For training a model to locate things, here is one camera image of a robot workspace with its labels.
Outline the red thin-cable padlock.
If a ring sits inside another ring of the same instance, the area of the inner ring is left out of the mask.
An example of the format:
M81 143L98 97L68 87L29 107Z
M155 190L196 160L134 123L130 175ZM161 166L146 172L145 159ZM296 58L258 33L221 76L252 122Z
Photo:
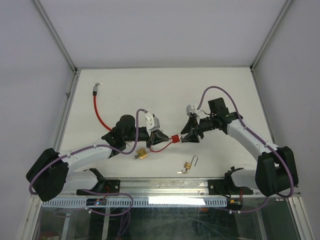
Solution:
M175 134L175 135L172 135L169 140L170 140L170 142L161 149L154 150L152 147L149 147L148 149L151 153L160 153L160 152L164 151L165 149L167 149L170 145L179 143L181 141L181 137L178 134Z

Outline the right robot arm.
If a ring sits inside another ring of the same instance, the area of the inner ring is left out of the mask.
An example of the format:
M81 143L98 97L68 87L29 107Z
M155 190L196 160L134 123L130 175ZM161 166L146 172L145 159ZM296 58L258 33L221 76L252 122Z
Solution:
M208 102L209 116L200 118L195 105L186 107L188 121L182 131L183 143L199 143L204 133L220 130L238 141L256 160L256 169L231 167L224 174L221 194L231 195L241 188L258 189L264 196L292 191L299 183L295 156L288 146L280 147L263 140L251 130L236 111L230 112L223 98Z

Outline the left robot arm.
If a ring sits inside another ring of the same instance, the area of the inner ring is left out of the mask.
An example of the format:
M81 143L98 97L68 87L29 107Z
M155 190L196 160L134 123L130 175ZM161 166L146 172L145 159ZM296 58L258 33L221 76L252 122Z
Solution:
M45 149L26 174L29 192L43 202L50 201L63 192L83 193L86 190L100 194L105 188L105 178L89 165L113 158L119 154L130 155L139 142L151 147L170 141L160 130L159 120L145 113L145 126L139 118L123 115L115 126L95 142L67 151Z

